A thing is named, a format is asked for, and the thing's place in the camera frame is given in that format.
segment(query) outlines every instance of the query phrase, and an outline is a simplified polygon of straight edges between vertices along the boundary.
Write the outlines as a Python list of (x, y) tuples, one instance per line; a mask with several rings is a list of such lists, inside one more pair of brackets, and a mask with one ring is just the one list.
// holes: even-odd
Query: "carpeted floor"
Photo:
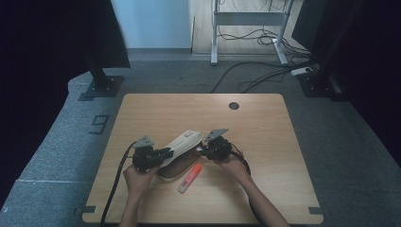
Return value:
[[(92, 78), (69, 83), (56, 122), (14, 184), (1, 210), (0, 226), (95, 226), (80, 208), (88, 198), (122, 98), (129, 93), (209, 93), (239, 61), (132, 61), (131, 69), (106, 69), (124, 76), (117, 97), (78, 101)], [(238, 93), (237, 85), (278, 68), (243, 64), (231, 70), (215, 93)], [(249, 93), (281, 94), (323, 210), (320, 226), (401, 226), (401, 169), (348, 102), (307, 98), (290, 74)], [(96, 117), (107, 118), (102, 126)]]

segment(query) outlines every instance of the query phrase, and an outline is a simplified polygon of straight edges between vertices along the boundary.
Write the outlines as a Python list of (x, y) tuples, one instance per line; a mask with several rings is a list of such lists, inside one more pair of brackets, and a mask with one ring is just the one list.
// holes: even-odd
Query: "table leg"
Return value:
[(284, 32), (286, 31), (288, 18), (291, 12), (293, 0), (289, 0), (288, 7), (286, 12), (284, 13), (283, 23), (280, 27), (280, 32), (278, 34), (277, 39), (273, 39), (274, 48), (277, 52), (278, 58), (283, 65), (288, 65), (288, 61), (286, 55), (284, 54), (283, 47), (281, 46), (281, 42), (283, 41)]
[(212, 38), (212, 51), (211, 51), (211, 64), (218, 64), (218, 0), (213, 0), (213, 38)]

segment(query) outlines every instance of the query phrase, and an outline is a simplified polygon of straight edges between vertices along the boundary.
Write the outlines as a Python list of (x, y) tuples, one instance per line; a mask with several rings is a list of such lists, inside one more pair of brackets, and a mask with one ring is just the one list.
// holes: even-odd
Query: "white wall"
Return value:
[(126, 48), (190, 48), (188, 0), (112, 0)]

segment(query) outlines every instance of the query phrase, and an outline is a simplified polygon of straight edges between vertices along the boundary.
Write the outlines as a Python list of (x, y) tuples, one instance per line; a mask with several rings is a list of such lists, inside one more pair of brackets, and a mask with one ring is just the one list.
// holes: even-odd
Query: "dark background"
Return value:
[(0, 204), (57, 118), (68, 81), (99, 67), (130, 67), (107, 0), (0, 2)]
[[(401, 165), (401, 7), (396, 1), (306, 0), (292, 37), (332, 76)], [(339, 37), (338, 48), (328, 59)]]
[[(319, 0), (305, 1), (303, 9), (313, 2)], [(350, 2), (327, 0), (307, 14), (315, 18), (313, 23), (297, 23), (312, 39), (310, 47), (330, 46), (350, 13)], [(398, 164), (400, 11), (396, 4), (364, 1), (332, 60), (346, 96)], [(57, 118), (68, 95), (68, 81), (88, 71), (82, 50), (89, 50), (100, 67), (130, 66), (110, 1), (1, 1), (0, 23), (3, 204)], [(324, 51), (320, 54), (324, 61)]]

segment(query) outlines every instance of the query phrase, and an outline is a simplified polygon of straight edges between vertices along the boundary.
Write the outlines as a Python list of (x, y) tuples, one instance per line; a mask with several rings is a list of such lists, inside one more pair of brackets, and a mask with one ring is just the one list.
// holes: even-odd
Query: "pen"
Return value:
[(201, 169), (203, 166), (201, 164), (196, 164), (194, 168), (192, 168), (191, 172), (186, 176), (186, 178), (183, 180), (181, 185), (178, 187), (178, 191), (181, 193), (184, 193), (186, 189), (191, 185), (191, 183), (194, 181), (194, 179), (198, 176), (198, 174), (201, 172)]

